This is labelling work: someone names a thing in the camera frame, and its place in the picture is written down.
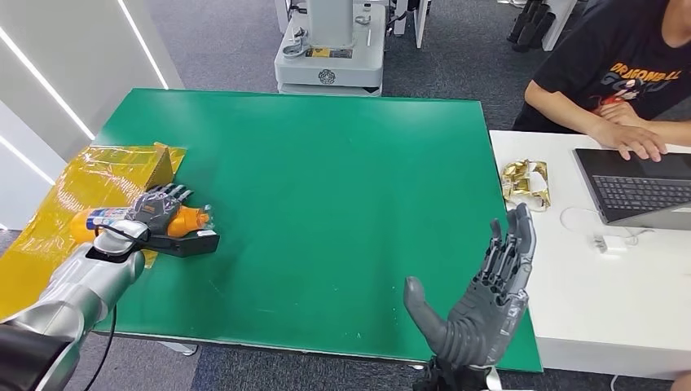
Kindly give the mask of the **person's right hand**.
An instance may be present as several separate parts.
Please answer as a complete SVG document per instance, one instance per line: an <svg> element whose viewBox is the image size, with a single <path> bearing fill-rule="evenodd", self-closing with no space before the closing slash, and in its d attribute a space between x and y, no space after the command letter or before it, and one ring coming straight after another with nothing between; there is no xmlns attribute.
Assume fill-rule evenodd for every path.
<svg viewBox="0 0 691 391"><path fill-rule="evenodd" d="M617 151L624 160L637 156L659 162L667 154L667 146L657 134L637 126L601 121L587 135L600 145Z"/></svg>

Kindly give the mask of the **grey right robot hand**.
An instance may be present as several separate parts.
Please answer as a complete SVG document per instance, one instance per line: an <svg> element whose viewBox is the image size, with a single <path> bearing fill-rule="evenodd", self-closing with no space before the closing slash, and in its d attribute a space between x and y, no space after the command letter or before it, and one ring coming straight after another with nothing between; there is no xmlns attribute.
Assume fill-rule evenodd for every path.
<svg viewBox="0 0 691 391"><path fill-rule="evenodd" d="M442 318L425 299L422 282L408 276L403 302L437 358L452 368L494 366L504 356L526 311L535 253L531 211L520 203L507 212L508 229L492 220L491 239L478 272Z"/></svg>

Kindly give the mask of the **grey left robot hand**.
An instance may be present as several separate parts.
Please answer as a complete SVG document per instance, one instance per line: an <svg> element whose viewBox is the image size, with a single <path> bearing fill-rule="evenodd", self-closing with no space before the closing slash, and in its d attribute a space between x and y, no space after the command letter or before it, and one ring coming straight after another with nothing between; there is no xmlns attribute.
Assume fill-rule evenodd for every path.
<svg viewBox="0 0 691 391"><path fill-rule="evenodd" d="M163 235L192 193L193 190L182 184L154 186L135 200L128 208L125 219L146 224L152 234Z"/></svg>

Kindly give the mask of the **person's left hand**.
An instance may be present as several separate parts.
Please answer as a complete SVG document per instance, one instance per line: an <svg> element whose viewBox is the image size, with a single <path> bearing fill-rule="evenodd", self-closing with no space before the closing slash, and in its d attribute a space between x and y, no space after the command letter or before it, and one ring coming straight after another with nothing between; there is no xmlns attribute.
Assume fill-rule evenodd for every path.
<svg viewBox="0 0 691 391"><path fill-rule="evenodd" d="M596 114L618 125L647 126L647 121L640 118L632 105L625 101L603 105L596 110Z"/></svg>

